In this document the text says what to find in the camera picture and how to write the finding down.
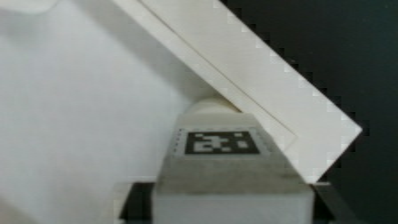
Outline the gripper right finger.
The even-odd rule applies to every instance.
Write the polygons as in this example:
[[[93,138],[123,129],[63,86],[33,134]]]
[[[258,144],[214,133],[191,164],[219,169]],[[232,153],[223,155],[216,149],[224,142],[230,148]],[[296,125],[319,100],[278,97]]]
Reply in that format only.
[[[313,224],[368,224],[354,214],[329,183],[312,185],[315,191]]]

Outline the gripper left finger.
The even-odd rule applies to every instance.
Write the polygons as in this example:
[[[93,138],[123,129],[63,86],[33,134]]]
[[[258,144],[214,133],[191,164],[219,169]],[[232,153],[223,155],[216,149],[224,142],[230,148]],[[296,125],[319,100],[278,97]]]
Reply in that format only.
[[[105,200],[102,224],[153,224],[153,187],[150,181],[116,184]]]

